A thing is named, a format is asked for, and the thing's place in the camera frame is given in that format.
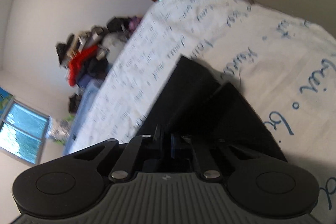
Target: window frame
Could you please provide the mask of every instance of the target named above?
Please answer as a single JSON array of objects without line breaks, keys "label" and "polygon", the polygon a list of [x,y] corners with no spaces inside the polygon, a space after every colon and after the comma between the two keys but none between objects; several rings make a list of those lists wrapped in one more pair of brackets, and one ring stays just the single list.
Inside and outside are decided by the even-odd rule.
[{"label": "window frame", "polygon": [[[39,116],[42,116],[42,117],[44,117],[44,118],[46,118],[46,119],[48,120],[48,122],[47,122],[47,124],[46,124],[46,126],[45,126],[45,128],[44,128],[44,131],[43,131],[43,134],[42,134],[41,138],[36,138],[34,135],[32,135],[32,134],[26,132],[25,130],[20,129],[20,128],[18,128],[17,126],[11,124],[10,122],[6,121],[6,117],[7,117],[8,113],[10,112],[10,110],[11,110],[11,108],[12,108],[12,106],[13,106],[14,104],[18,104],[18,105],[20,105],[20,106],[26,108],[27,110],[29,110],[29,111],[31,111],[31,112],[34,112],[35,114],[37,114],[37,115],[39,115]],[[1,146],[0,146],[0,151],[2,151],[4,154],[8,155],[9,157],[11,157],[11,158],[13,158],[13,159],[15,159],[15,160],[17,160],[17,161],[19,161],[19,162],[25,164],[25,165],[28,165],[28,166],[36,166],[36,165],[39,165],[40,162],[41,162],[41,157],[42,157],[43,148],[44,148],[44,145],[45,145],[45,142],[46,142],[46,134],[47,134],[48,127],[49,127],[49,124],[50,124],[50,116],[48,116],[48,115],[46,115],[46,114],[44,114],[44,113],[42,113],[42,112],[39,112],[38,110],[36,110],[36,109],[34,109],[34,108],[31,108],[31,107],[27,106],[27,105],[24,104],[24,103],[21,103],[20,101],[16,100],[16,98],[13,96],[13,97],[11,98],[11,100],[8,102],[8,104],[7,104],[7,106],[6,106],[5,110],[4,110],[4,112],[2,113],[2,115],[1,115],[1,117],[0,117],[0,130],[2,130],[2,127],[3,127],[3,125],[4,125],[5,123],[6,123],[6,124],[9,124],[10,126],[14,127],[15,129],[20,130],[22,133],[24,133],[25,135],[27,135],[27,136],[29,136],[29,137],[32,137],[32,138],[34,138],[34,139],[38,139],[38,140],[40,140],[40,141],[41,141],[41,144],[40,144],[40,146],[39,146],[39,150],[38,150],[37,155],[36,155],[36,162],[35,162],[35,163],[31,163],[31,162],[29,162],[29,161],[27,161],[27,160],[25,160],[25,159],[23,159],[23,158],[20,158],[19,156],[15,155],[15,154],[13,154],[13,153],[11,153],[11,152],[9,152],[9,151],[7,151],[6,149],[2,148]]]}]

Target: grey ribbed surface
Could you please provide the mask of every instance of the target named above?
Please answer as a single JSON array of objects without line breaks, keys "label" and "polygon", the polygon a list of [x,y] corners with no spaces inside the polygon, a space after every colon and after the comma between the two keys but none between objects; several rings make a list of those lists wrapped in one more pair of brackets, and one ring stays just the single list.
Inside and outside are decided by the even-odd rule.
[{"label": "grey ribbed surface", "polygon": [[13,224],[317,224],[310,215],[295,219],[265,219],[239,208],[222,186],[206,183],[194,173],[139,173],[124,184],[115,184],[104,199],[89,211],[64,220],[40,220],[27,215]]}]

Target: white bedsheet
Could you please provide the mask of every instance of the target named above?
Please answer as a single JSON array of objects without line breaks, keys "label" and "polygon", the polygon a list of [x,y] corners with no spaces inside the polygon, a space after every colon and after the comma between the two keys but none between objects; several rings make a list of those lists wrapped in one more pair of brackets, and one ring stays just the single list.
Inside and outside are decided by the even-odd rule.
[{"label": "white bedsheet", "polygon": [[334,224],[336,41],[318,25],[259,5],[155,3],[106,78],[71,152],[108,138],[128,142],[181,54],[241,82],[286,158],[317,178],[313,215]]}]

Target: round pad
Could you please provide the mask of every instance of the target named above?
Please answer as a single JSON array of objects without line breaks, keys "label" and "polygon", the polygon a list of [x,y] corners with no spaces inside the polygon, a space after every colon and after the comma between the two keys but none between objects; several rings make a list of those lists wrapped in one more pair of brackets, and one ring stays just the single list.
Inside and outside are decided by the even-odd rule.
[{"label": "round pad", "polygon": [[13,184],[13,197],[22,213],[64,218],[93,206],[103,190],[104,181],[95,165],[65,157],[20,174]]},{"label": "round pad", "polygon": [[320,190],[311,173],[271,157],[241,161],[227,189],[246,210],[271,218],[311,211]]},{"label": "round pad", "polygon": [[68,192],[75,186],[75,178],[63,172],[53,172],[41,176],[36,187],[45,194],[59,195]]},{"label": "round pad", "polygon": [[287,174],[268,172],[259,175],[256,179],[258,187],[270,194],[285,194],[293,190],[295,180]]}]

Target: blue blanket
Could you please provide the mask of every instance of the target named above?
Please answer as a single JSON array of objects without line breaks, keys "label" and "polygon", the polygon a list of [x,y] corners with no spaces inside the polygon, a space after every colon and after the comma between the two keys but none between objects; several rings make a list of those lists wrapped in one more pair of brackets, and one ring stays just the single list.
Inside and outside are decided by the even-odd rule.
[{"label": "blue blanket", "polygon": [[84,121],[86,120],[87,113],[89,112],[92,103],[98,93],[98,90],[100,89],[100,86],[102,85],[101,80],[93,79],[88,83],[86,86],[86,89],[84,91],[82,100],[79,104],[76,117],[73,120],[73,124],[71,126],[70,130],[70,136],[69,140],[67,141],[64,150],[63,150],[63,155],[68,155],[69,150],[75,141],[77,137],[77,133],[79,132],[80,128],[84,124]]}]

